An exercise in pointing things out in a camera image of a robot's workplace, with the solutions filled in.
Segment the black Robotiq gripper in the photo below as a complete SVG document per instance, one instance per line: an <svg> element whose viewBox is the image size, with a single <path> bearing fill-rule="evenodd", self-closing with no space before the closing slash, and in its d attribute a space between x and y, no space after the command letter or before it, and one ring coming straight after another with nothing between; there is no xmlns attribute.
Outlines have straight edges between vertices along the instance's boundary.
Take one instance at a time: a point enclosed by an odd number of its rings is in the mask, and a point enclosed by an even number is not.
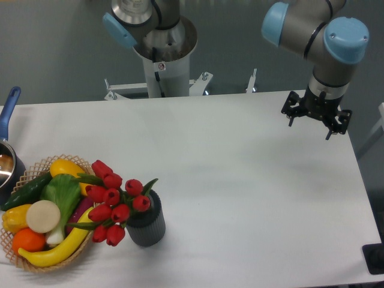
<svg viewBox="0 0 384 288"><path fill-rule="evenodd" d="M328 128L326 140L333 134L344 135L347 132L351 110L338 110L341 98L327 99L321 92L316 96L309 89L305 91L304 97L300 97L295 91L290 91L281 109L281 113L289 119L289 126L292 126L295 118L309 116L317 120L323 120Z"/></svg>

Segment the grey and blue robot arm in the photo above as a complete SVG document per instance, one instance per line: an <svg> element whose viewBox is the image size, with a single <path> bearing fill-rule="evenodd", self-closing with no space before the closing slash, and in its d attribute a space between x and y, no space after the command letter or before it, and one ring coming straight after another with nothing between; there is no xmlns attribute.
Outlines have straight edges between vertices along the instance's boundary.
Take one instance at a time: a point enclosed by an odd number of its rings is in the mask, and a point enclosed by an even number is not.
<svg viewBox="0 0 384 288"><path fill-rule="evenodd" d="M341 110L345 95L369 40L358 19L337 17L344 1L275 3L262 23L262 36L277 47L313 63L305 94L290 92L282 113L291 121L307 116L330 134L347 131L352 112ZM113 1L103 16L109 35L142 59L151 98L190 96L190 55L197 31L180 14L179 1Z"/></svg>

